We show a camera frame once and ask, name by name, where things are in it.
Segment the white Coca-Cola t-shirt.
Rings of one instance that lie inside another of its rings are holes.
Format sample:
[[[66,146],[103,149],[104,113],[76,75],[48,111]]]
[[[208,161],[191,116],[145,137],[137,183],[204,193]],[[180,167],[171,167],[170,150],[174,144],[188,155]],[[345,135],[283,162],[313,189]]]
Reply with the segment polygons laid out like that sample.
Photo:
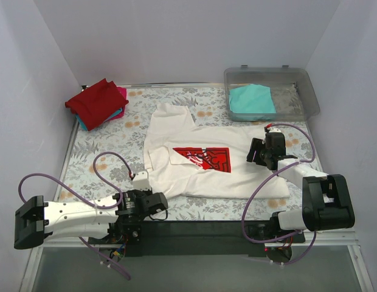
[[[160,103],[144,140],[144,167],[155,192],[205,198],[248,199],[269,176],[247,162],[258,126],[197,126],[186,106]]]

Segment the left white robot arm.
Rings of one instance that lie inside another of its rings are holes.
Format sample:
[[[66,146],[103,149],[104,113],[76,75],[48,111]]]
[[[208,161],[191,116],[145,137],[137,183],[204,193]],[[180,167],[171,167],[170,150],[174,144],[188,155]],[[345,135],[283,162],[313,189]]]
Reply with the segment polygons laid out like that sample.
[[[168,209],[163,193],[131,190],[96,200],[94,206],[82,202],[58,203],[34,196],[15,212],[14,248],[31,249],[45,240],[91,237],[110,243],[131,240],[141,234],[141,222]]]

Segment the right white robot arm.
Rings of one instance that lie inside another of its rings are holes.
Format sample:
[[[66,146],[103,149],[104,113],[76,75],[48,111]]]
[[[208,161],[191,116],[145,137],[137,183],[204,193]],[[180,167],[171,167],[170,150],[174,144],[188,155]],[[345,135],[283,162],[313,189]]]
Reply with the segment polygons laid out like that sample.
[[[317,171],[286,152],[282,132],[267,130],[264,139],[254,138],[246,158],[272,171],[270,180],[279,176],[302,192],[299,209],[279,211],[266,221],[244,224],[244,236],[254,243],[282,242],[304,230],[348,229],[355,225],[355,213],[344,176]]]

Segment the teal t-shirt in bin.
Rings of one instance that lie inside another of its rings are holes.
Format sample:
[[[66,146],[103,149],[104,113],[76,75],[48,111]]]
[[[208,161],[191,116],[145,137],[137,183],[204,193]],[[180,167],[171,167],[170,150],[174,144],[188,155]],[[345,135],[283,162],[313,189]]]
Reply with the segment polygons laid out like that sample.
[[[229,91],[229,107],[236,114],[275,114],[270,87],[250,84]]]

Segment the clear plastic bin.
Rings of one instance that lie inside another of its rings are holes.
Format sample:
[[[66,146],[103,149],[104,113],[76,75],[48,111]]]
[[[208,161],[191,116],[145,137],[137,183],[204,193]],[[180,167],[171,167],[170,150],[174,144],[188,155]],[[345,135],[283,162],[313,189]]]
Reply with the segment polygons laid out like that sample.
[[[275,114],[236,114],[229,107],[229,91],[250,84],[270,87]],[[304,69],[252,68],[240,66],[224,71],[226,108],[229,118],[239,122],[303,122],[320,113],[311,79]]]

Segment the folded red t-shirt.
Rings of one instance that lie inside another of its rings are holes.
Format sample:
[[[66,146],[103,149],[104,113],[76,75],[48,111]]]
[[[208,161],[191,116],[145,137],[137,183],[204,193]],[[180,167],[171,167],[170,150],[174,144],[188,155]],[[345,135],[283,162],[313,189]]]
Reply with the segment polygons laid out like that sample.
[[[109,116],[108,99],[116,93],[116,87],[114,82],[108,82],[104,78],[66,101],[64,105],[76,116],[84,130],[91,131],[106,122]]]

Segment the folded pink t-shirt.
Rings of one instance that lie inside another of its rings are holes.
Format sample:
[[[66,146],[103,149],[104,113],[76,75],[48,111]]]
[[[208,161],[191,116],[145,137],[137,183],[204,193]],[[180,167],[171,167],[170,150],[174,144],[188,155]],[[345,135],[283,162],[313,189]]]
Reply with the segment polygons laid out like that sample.
[[[108,99],[107,110],[109,116],[106,119],[106,122],[120,119],[124,116],[125,107],[129,103],[126,94],[127,91],[125,88],[118,86],[116,87],[116,93],[113,95],[113,97]]]

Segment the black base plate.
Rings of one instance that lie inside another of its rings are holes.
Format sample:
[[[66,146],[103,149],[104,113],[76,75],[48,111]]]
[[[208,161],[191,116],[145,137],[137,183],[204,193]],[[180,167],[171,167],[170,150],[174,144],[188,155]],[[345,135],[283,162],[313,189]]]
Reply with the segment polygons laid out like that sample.
[[[96,239],[92,245],[121,246],[127,257],[142,256],[209,256],[248,255],[265,257],[265,246],[248,241],[279,239],[290,233],[278,229],[269,220],[245,221],[144,221],[125,224],[121,228],[111,223],[108,235]]]

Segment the aluminium frame rail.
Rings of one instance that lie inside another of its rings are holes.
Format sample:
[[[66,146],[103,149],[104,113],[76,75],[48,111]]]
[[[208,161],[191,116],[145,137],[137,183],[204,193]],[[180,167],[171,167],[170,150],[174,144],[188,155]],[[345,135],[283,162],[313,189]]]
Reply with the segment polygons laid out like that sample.
[[[355,231],[305,234],[294,263],[273,265],[244,255],[128,258],[131,279],[104,265],[76,239],[32,250],[21,291],[372,291]]]

